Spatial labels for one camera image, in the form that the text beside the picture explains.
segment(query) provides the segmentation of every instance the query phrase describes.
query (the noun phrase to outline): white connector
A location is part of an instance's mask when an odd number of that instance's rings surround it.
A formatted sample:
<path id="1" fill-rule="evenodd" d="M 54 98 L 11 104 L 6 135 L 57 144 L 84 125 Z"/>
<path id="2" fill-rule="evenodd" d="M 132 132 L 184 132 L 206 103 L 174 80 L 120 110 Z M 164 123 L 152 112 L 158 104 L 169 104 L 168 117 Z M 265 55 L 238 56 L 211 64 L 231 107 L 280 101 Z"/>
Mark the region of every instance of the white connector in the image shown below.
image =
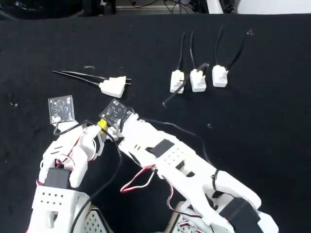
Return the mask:
<path id="1" fill-rule="evenodd" d="M 213 86 L 214 87 L 227 86 L 228 83 L 227 74 L 228 71 L 225 69 L 225 67 L 215 65 L 212 70 Z"/>
<path id="2" fill-rule="evenodd" d="M 121 98 L 125 85 L 126 76 L 121 76 L 117 78 L 109 78 L 109 80 L 104 80 L 102 83 L 99 83 L 99 88 L 106 95 Z"/>
<path id="3" fill-rule="evenodd" d="M 171 77 L 170 92 L 174 93 L 180 87 L 180 85 L 183 84 L 184 80 L 185 80 L 184 72 L 182 72 L 178 69 L 173 71 L 172 77 Z M 184 92 L 184 88 L 181 88 L 178 93 L 181 94 L 183 92 Z"/>
<path id="4" fill-rule="evenodd" d="M 190 73 L 190 81 L 193 92 L 203 92 L 206 90 L 205 75 L 203 71 L 194 69 Z"/>

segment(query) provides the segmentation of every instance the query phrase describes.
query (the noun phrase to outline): hole pattern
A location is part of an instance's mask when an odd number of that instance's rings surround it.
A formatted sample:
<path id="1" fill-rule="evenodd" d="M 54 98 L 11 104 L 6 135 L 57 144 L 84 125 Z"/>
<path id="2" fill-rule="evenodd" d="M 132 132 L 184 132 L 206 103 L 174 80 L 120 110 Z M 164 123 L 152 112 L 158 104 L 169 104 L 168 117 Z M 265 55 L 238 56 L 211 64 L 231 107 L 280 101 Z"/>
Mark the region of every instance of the hole pattern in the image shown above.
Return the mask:
<path id="1" fill-rule="evenodd" d="M 104 225 L 101 224 L 101 221 L 98 218 L 99 216 L 97 213 L 91 212 L 84 223 L 83 233 L 107 233 Z"/>

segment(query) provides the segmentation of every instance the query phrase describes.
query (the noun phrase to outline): electrical wire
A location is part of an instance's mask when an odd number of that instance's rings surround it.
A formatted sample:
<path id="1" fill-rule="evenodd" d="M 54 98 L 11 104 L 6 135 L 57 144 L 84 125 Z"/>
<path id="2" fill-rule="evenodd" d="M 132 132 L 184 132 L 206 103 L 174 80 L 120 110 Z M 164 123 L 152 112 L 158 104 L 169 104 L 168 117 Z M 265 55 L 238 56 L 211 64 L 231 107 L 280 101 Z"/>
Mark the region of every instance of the electrical wire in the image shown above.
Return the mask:
<path id="1" fill-rule="evenodd" d="M 235 55 L 235 57 L 233 58 L 232 62 L 228 65 L 227 70 L 229 70 L 233 64 L 238 60 L 238 58 L 240 57 L 240 55 L 242 54 L 242 51 L 244 49 L 244 45 L 245 45 L 245 41 L 248 35 L 252 35 L 252 30 L 249 30 L 243 37 L 243 40 L 241 42 L 241 45 L 239 47 L 239 50 L 237 52 L 237 54 Z"/>
<path id="2" fill-rule="evenodd" d="M 217 59 L 217 49 L 218 49 L 218 45 L 219 45 L 219 41 L 222 37 L 222 34 L 223 34 L 223 30 L 224 30 L 224 26 L 222 25 L 219 29 L 219 32 L 218 32 L 218 36 L 217 36 L 217 40 L 216 40 L 216 43 L 215 43 L 215 48 L 214 48 L 214 56 L 215 56 L 215 62 L 216 62 L 216 65 L 218 65 L 218 59 Z"/>
<path id="3" fill-rule="evenodd" d="M 208 69 L 209 64 L 207 62 L 203 63 L 199 66 L 199 68 L 196 70 L 197 72 L 202 71 L 203 74 L 205 74 L 206 70 Z"/>
<path id="4" fill-rule="evenodd" d="M 189 226 L 189 227 L 194 228 L 196 233 L 204 233 L 203 231 L 200 231 L 196 226 L 191 225 L 189 221 L 179 223 L 178 226 L 179 227 Z"/>
<path id="5" fill-rule="evenodd" d="M 122 152 L 120 151 L 119 149 L 119 146 L 118 146 L 118 143 L 117 141 L 112 137 L 112 135 L 110 133 L 108 133 L 105 129 L 102 128 L 102 131 L 108 135 L 111 140 L 113 141 L 113 143 L 115 144 L 116 146 L 116 149 L 118 151 L 118 154 L 119 154 L 119 163 L 118 163 L 118 166 L 117 166 L 117 169 L 115 171 L 115 173 L 112 175 L 112 177 L 106 182 L 104 183 L 93 195 L 90 196 L 90 198 L 84 203 L 84 205 L 81 207 L 80 211 L 78 212 L 77 216 L 75 217 L 73 223 L 72 223 L 72 226 L 71 226 L 71 230 L 70 230 L 70 233 L 73 233 L 74 231 L 74 228 L 75 228 L 75 225 L 77 224 L 78 222 L 78 219 L 79 217 L 81 216 L 83 210 L 86 208 L 86 206 L 98 195 L 100 194 L 108 185 L 111 184 L 111 182 L 115 179 L 115 177 L 117 176 L 117 173 L 118 171 L 120 170 L 121 168 L 121 165 L 122 165 Z"/>
<path id="6" fill-rule="evenodd" d="M 76 124 L 76 125 L 72 126 L 71 128 L 69 128 L 69 129 L 67 129 L 67 130 L 64 130 L 64 131 L 59 132 L 59 133 L 55 133 L 55 132 L 54 132 L 54 135 L 55 135 L 55 136 L 63 135 L 63 134 L 68 133 L 69 131 L 71 131 L 71 130 L 73 130 L 73 129 L 75 129 L 75 128 L 78 128 L 78 127 L 81 126 L 81 125 L 84 125 L 84 124 L 94 125 L 93 122 L 91 122 L 91 121 L 89 121 L 89 120 L 84 120 L 84 121 L 82 121 L 81 123 Z"/>
<path id="7" fill-rule="evenodd" d="M 181 2 L 180 2 L 180 0 L 179 1 L 174 1 L 174 0 L 171 0 L 172 2 L 174 2 L 174 3 L 176 3 L 177 5 L 179 5 L 179 8 L 181 7 L 181 8 L 183 8 L 186 12 L 187 12 L 187 14 L 189 14 L 189 11 L 185 8 L 185 6 L 188 6 L 188 4 L 182 4 Z"/>
<path id="8" fill-rule="evenodd" d="M 142 173 L 144 173 L 144 172 L 147 171 L 147 170 L 154 169 L 154 168 L 155 168 L 155 165 L 150 165 L 150 166 L 144 167 L 142 170 L 140 170 L 140 171 L 133 177 L 133 179 L 132 179 L 130 182 L 126 183 L 126 184 L 120 189 L 120 192 L 121 192 L 121 193 L 127 193 L 127 192 L 131 192 L 131 191 L 133 191 L 133 190 L 139 189 L 139 188 L 145 188 L 145 187 L 147 187 L 147 186 L 150 184 L 150 182 L 151 182 L 151 180 L 152 180 L 152 178 L 153 178 L 153 176 L 154 176 L 154 174 L 155 174 L 155 170 L 153 170 L 153 172 L 151 173 L 151 175 L 150 175 L 150 177 L 149 177 L 149 179 L 148 179 L 148 181 L 147 181 L 146 184 L 141 185 L 141 186 L 134 186 L 134 187 L 128 187 L 128 186 L 129 186 L 138 176 L 140 176 Z"/>
<path id="9" fill-rule="evenodd" d="M 100 80 L 109 80 L 109 78 L 106 78 L 106 77 L 96 76 L 96 75 L 91 75 L 91 74 L 84 74 L 84 73 L 75 72 L 75 71 L 62 70 L 61 72 L 67 73 L 67 74 L 76 74 L 76 75 L 81 75 L 85 77 L 91 77 L 91 78 L 100 79 Z"/>
<path id="10" fill-rule="evenodd" d="M 166 1 L 167 1 L 167 0 L 163 0 L 164 5 L 166 6 L 166 8 L 169 10 L 169 12 L 170 12 L 171 14 L 174 14 L 174 13 L 173 13 L 174 9 L 170 9 L 169 6 L 167 5 Z"/>
<path id="11" fill-rule="evenodd" d="M 195 62 L 194 62 L 194 57 L 193 57 L 193 31 L 191 32 L 191 35 L 190 35 L 190 56 L 191 56 L 193 69 L 195 69 Z"/>
<path id="12" fill-rule="evenodd" d="M 196 134 L 193 133 L 193 132 L 190 132 L 190 131 L 188 131 L 188 130 L 185 130 L 185 129 L 179 127 L 178 125 L 175 125 L 175 124 L 170 123 L 170 122 L 164 122 L 164 121 L 153 120 L 153 119 L 147 119 L 147 118 L 140 118 L 140 119 L 142 119 L 142 120 L 144 120 L 144 121 L 147 121 L 147 122 L 156 123 L 156 124 L 161 124 L 161 125 L 171 125 L 171 126 L 177 128 L 178 130 L 184 132 L 184 133 L 188 133 L 188 134 L 190 134 L 191 136 L 196 137 L 196 138 L 199 139 L 199 140 L 201 141 L 201 143 L 202 143 L 202 151 L 203 151 L 203 155 L 204 155 L 204 157 L 205 157 L 205 160 L 206 160 L 209 164 L 213 165 L 213 164 L 211 163 L 211 161 L 210 161 L 208 155 L 207 155 L 207 152 L 206 152 L 206 149 L 205 149 L 204 140 L 203 140 L 200 136 L 196 135 Z"/>
<path id="13" fill-rule="evenodd" d="M 129 0 L 129 2 L 131 3 L 131 5 L 132 5 L 133 7 L 135 7 L 135 8 L 141 8 L 141 7 L 145 7 L 145 6 L 150 6 L 150 5 L 155 4 L 155 3 L 158 2 L 158 1 L 159 1 L 159 0 L 154 0 L 154 1 L 152 1 L 151 3 L 148 3 L 148 4 L 146 4 L 146 5 L 136 6 L 136 5 L 134 5 L 134 3 L 133 3 L 132 0 Z"/>
<path id="14" fill-rule="evenodd" d="M 80 80 L 85 81 L 85 82 L 87 82 L 87 83 L 90 83 L 90 84 L 99 86 L 99 83 L 92 82 L 92 81 L 90 81 L 90 80 L 81 78 L 81 77 L 79 77 L 79 76 L 75 76 L 75 75 L 71 75 L 71 74 L 67 74 L 67 73 L 63 73 L 63 72 L 55 71 L 55 70 L 51 70 L 51 71 L 52 71 L 53 73 L 56 73 L 56 74 L 61 74 L 61 75 L 64 75 L 64 76 L 68 76 L 68 77 L 75 78 L 75 79 L 80 79 Z"/>
<path id="15" fill-rule="evenodd" d="M 186 81 L 183 80 L 182 84 L 173 92 L 170 96 L 168 96 L 163 102 L 162 105 L 166 107 L 166 104 L 186 85 Z"/>
<path id="16" fill-rule="evenodd" d="M 190 214 L 187 214 L 187 213 L 183 213 L 183 212 L 180 212 L 180 211 L 177 211 L 175 210 L 174 208 L 172 208 L 171 206 L 171 199 L 173 197 L 173 194 L 174 194 L 174 188 L 173 188 L 173 185 L 171 185 L 169 182 L 168 184 L 170 185 L 170 190 L 171 190 L 171 193 L 169 195 L 169 197 L 167 198 L 167 201 L 166 201 L 166 204 L 168 206 L 168 208 L 170 210 L 173 210 L 174 212 L 178 213 L 178 214 L 181 214 L 181 215 L 186 215 L 186 216 L 189 216 L 189 217 L 198 217 L 198 218 L 202 218 L 201 216 L 198 216 L 198 215 L 190 215 Z"/>
<path id="17" fill-rule="evenodd" d="M 123 126 L 124 126 L 124 120 L 125 120 L 125 116 L 127 114 L 128 111 L 132 111 L 133 113 L 135 113 L 134 109 L 132 107 L 127 107 L 124 111 L 124 114 L 122 115 L 121 119 L 120 119 L 120 133 L 122 133 L 123 131 Z"/>
<path id="18" fill-rule="evenodd" d="M 180 41 L 180 51 L 179 51 L 179 60 L 177 65 L 177 70 L 181 70 L 181 65 L 183 62 L 183 45 L 185 40 L 185 33 L 181 35 L 181 41 Z"/>

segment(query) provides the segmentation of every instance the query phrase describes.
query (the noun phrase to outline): square sensor board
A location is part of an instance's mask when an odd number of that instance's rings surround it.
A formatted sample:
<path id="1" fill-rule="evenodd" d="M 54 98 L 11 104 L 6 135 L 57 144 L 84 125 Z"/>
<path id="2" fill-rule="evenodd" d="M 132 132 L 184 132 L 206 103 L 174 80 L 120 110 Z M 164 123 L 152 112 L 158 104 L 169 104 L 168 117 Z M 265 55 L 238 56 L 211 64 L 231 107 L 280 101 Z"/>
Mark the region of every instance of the square sensor board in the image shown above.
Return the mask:
<path id="1" fill-rule="evenodd" d="M 74 120 L 72 96 L 50 98 L 48 102 L 51 124 Z"/>
<path id="2" fill-rule="evenodd" d="M 108 106 L 100 114 L 100 117 L 107 121 L 107 123 L 117 130 L 120 128 L 120 120 L 126 121 L 128 116 L 132 113 L 131 108 L 125 107 L 118 100 L 113 99 Z"/>

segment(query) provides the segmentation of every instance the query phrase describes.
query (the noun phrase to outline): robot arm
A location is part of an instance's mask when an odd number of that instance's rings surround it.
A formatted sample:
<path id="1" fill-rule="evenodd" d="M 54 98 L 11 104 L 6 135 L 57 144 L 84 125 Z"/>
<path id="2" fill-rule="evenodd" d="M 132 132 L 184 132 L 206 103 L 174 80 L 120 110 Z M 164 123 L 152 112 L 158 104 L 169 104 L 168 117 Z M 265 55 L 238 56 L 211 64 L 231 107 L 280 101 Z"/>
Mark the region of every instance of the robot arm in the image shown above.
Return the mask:
<path id="1" fill-rule="evenodd" d="M 186 198 L 184 212 L 201 217 L 199 229 L 207 233 L 278 232 L 273 219 L 258 211 L 261 200 L 255 192 L 207 163 L 175 136 L 128 112 L 122 126 L 111 124 L 109 128 L 123 138 L 120 150 L 141 167 L 155 165 L 159 177 Z"/>

